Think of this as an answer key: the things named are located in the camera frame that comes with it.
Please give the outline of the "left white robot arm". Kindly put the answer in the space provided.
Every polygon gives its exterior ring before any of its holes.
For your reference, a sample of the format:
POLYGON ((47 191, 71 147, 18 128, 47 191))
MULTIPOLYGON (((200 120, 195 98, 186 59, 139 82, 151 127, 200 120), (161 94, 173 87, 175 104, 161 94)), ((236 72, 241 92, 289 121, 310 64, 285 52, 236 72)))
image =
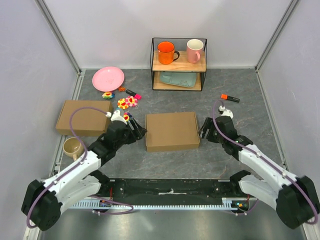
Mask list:
POLYGON ((128 122, 113 120, 78 160, 44 181, 30 182, 21 206, 27 227, 46 231, 78 201, 95 194, 106 196, 109 178, 99 168, 114 158, 122 146, 141 140, 146 133, 134 118, 128 122))

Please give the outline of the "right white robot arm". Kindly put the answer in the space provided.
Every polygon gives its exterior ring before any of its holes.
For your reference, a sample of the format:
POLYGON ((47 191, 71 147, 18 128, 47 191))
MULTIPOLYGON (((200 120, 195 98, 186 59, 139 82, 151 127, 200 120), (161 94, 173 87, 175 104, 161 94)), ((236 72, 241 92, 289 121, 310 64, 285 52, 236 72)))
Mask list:
POLYGON ((230 116, 207 117, 199 136, 221 144, 224 151, 251 168, 261 179, 247 171, 231 177, 229 191, 235 197, 248 194, 274 209, 289 228, 318 222, 320 202, 313 181, 298 177, 276 164, 246 136, 239 135, 230 116))

